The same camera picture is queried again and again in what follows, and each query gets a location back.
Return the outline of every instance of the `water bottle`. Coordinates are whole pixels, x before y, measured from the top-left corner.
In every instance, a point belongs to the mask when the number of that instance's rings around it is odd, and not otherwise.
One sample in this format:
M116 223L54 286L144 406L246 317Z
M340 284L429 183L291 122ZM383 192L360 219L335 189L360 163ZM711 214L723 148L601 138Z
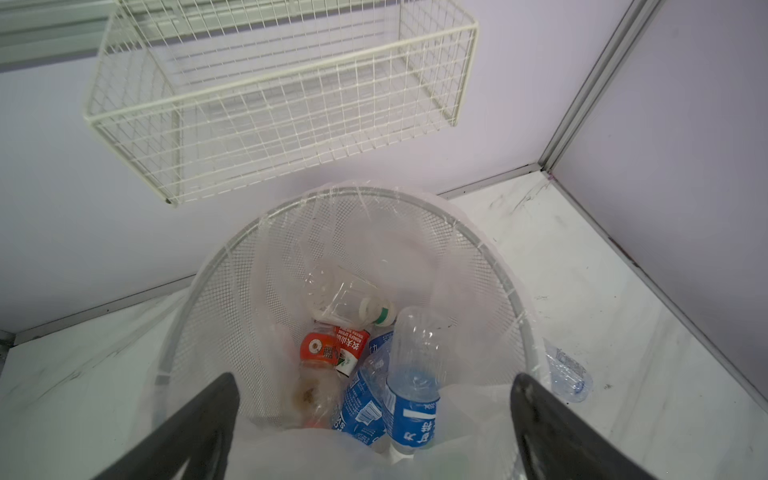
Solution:
M397 315L378 287L328 259L318 260L306 276L304 301L318 322L353 330L391 325Z
M383 398L394 462L408 458L435 436L450 326L449 319L417 306L403 309L397 317Z
M336 373L339 339L336 327L315 323L299 347L299 378L291 394L289 422L298 426L328 429L342 392Z
M395 327L392 325L373 327L370 329L371 340L368 341L368 354L372 355L382 345L392 339L392 335L395 334Z
M372 445L386 431L382 418L382 398L389 368L389 347L383 343L362 363L343 396L333 429L349 433L365 445Z
M552 392L566 402L583 402L592 390L587 369L558 347L544 340L552 378Z

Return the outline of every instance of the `gray partition wall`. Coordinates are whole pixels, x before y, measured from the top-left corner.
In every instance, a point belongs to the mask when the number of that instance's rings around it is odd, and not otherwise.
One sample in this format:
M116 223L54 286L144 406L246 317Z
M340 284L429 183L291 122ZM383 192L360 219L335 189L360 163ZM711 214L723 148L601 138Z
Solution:
M768 396L768 2L666 0L554 176Z

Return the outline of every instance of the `crushed plastic bottle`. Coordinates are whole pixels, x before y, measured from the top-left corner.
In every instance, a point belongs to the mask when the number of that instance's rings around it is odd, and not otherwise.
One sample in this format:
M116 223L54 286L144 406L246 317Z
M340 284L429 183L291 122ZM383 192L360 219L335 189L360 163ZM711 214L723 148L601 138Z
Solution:
M544 339L552 392L566 402L583 402L592 390L592 377L587 369L567 353Z
M334 415L333 429L349 433L365 445L384 436L382 398L392 342L383 343L363 362L344 392L344 403Z
M368 341L368 354L372 355L376 353L376 350L381 348L382 345L392 339L392 335L395 334L395 327L390 326L374 326L370 329L371 340Z
M291 400L298 426L328 429L339 403L342 381L336 373L339 340L331 325L315 323L299 347L299 380Z

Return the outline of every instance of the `plastic trash bag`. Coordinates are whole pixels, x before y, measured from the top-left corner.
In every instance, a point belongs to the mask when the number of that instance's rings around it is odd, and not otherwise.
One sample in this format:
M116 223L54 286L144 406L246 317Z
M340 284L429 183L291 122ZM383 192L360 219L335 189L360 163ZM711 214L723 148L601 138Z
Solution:
M286 421L285 392L313 324L303 281L320 258L401 308L453 322L435 438L413 459L390 465L377 453L386 445ZM230 478L508 478L510 385L523 371L549 380L527 304L495 248L442 198L368 182L312 190L243 228L197 274L147 380L134 439L232 372L240 409Z

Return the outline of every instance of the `white wall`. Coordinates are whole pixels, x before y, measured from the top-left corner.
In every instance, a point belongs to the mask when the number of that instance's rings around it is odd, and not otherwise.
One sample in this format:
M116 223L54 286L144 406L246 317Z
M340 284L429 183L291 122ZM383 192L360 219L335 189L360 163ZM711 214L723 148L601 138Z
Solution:
M554 174L768 395L768 2L667 0Z
M0 329L195 273L279 200L370 178L440 192L536 161L630 0L466 0L480 39L459 126L172 209L86 128L95 60L0 74Z

